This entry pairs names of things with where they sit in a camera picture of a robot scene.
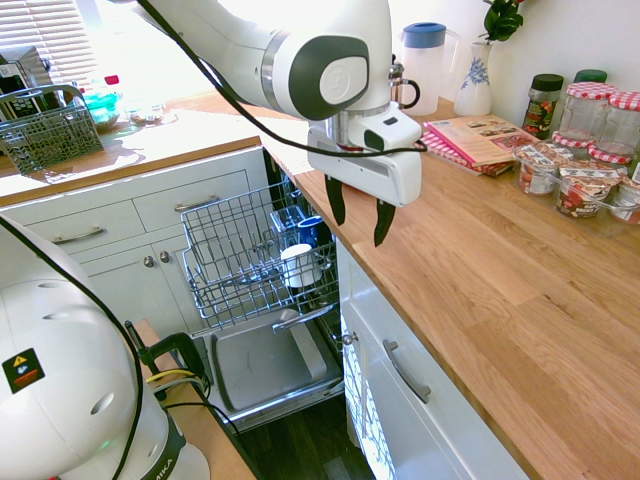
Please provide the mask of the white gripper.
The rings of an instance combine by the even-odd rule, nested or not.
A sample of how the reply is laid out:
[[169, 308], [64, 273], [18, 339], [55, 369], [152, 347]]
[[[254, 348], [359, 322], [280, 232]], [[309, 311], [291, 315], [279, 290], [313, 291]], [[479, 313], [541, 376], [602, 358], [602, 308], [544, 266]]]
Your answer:
[[[421, 126], [409, 117], [356, 117], [348, 122], [348, 140], [369, 155], [353, 158], [327, 137], [325, 128], [310, 127], [309, 145], [338, 154], [336, 157], [308, 155], [311, 166], [327, 174], [326, 193], [338, 226], [346, 219], [343, 182], [378, 198], [374, 246], [384, 242], [395, 217], [395, 206], [405, 206], [420, 196], [421, 154], [413, 147], [421, 135]], [[383, 154], [370, 155], [378, 151]]]

